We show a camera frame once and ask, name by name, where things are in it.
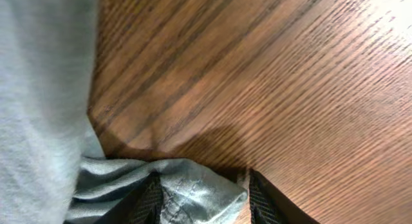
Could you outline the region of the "light grey-blue t-shirt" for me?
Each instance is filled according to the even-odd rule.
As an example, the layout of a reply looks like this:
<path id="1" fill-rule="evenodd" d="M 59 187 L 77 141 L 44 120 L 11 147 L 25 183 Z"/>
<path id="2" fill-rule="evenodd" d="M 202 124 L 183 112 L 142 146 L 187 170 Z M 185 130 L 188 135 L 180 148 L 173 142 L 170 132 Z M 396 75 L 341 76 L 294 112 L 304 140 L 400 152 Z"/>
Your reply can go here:
<path id="1" fill-rule="evenodd" d="M 158 173 L 160 223 L 233 223 L 243 187 L 187 159 L 108 160 L 86 110 L 98 0 L 1 0 L 1 222 L 94 223 Z"/>

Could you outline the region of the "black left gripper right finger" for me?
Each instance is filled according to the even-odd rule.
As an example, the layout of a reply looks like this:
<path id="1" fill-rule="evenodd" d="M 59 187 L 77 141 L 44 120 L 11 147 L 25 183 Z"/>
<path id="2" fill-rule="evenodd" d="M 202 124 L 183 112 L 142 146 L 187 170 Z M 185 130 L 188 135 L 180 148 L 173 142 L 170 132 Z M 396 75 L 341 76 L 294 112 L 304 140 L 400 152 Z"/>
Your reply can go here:
<path id="1" fill-rule="evenodd" d="M 319 224 L 260 172 L 250 170 L 251 224 Z"/>

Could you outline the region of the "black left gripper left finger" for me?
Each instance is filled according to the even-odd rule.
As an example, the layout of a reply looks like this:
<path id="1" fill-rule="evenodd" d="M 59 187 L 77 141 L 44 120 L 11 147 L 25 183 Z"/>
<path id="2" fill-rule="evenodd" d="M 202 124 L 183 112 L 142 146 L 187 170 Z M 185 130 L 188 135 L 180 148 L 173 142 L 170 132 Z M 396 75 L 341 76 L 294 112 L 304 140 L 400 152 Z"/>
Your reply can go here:
<path id="1" fill-rule="evenodd" d="M 159 224 L 163 190 L 158 173 L 151 173 L 94 224 Z"/>

